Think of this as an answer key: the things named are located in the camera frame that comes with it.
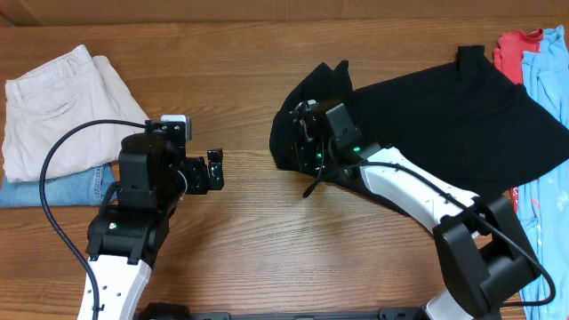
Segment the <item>light blue t-shirt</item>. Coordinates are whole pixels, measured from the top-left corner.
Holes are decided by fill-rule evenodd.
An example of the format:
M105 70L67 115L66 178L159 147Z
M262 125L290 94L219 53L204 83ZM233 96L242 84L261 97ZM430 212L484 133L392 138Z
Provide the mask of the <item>light blue t-shirt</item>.
M525 52L524 85L530 97L561 125L568 126L568 50L563 26L547 28L538 53ZM517 215L543 267L556 286L556 298L526 307L528 319L568 317L568 163L519 187Z

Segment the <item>blue folded jeans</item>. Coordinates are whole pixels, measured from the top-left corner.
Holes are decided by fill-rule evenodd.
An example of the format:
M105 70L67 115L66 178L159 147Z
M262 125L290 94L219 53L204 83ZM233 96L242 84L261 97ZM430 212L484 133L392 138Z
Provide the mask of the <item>blue folded jeans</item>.
M108 187L116 181L109 164L84 172L48 179L45 194L50 206L98 206ZM39 182L9 182L1 186L1 207L40 207Z

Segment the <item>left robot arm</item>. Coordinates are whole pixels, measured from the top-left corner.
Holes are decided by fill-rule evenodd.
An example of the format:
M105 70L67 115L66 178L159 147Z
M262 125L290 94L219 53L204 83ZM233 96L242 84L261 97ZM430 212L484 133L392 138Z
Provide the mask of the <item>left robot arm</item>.
M94 277L85 280L79 318L133 318L179 200L223 188L222 151L188 157L191 138L188 116L166 115L122 140L120 180L87 232Z

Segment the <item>red t-shirt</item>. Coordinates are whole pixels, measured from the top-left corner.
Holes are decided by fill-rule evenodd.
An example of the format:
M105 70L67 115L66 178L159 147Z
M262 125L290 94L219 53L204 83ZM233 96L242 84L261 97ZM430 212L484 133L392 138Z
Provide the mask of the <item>red t-shirt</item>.
M493 49L493 65L514 85L512 105L505 129L507 139L504 145L508 151L506 165L508 175L512 179L509 187L514 211L518 208L517 188L529 177L525 169L526 150L523 125L526 123L526 94L523 93L522 59L525 52L538 53L540 51L544 36L543 28L538 28L531 33L520 30L502 33L497 41L497 47Z

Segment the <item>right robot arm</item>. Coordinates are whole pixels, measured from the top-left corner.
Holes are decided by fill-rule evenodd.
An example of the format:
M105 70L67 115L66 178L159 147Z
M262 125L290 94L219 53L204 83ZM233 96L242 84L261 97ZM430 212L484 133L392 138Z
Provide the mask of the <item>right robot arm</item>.
M508 199L485 200L365 138L338 101L303 101L289 115L301 131L293 145L301 172L379 201L434 238L445 290L419 308L384 308L381 318L499 319L544 274Z

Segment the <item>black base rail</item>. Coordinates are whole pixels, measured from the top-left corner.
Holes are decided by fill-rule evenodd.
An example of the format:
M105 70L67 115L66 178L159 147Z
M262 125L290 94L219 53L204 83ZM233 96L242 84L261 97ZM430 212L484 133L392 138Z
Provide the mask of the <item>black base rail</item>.
M193 313L187 306L149 303L134 320L424 320L426 313L418 307L380 308L377 311L268 313L236 315L228 312Z

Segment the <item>black t-shirt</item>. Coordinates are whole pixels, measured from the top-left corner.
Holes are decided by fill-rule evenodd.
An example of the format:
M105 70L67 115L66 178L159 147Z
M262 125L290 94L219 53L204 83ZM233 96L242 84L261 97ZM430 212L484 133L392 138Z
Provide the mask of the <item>black t-shirt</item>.
M276 166L300 172L289 115L300 102L337 100L367 139L397 148L408 160L455 187L483 198L509 189L505 129L514 85L481 46L462 46L453 62L354 89L349 64L316 67L276 113L269 149ZM568 131L526 92L523 183L566 161Z

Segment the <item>beige folded trousers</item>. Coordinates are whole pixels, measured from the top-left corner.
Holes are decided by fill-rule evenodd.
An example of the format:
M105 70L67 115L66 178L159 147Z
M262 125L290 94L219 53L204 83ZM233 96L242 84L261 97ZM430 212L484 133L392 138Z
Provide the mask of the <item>beige folded trousers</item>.
M80 44L5 84L4 172L10 182L37 181L49 150L64 134L90 123L55 152L47 170L58 178L117 159L123 138L147 120L107 57Z

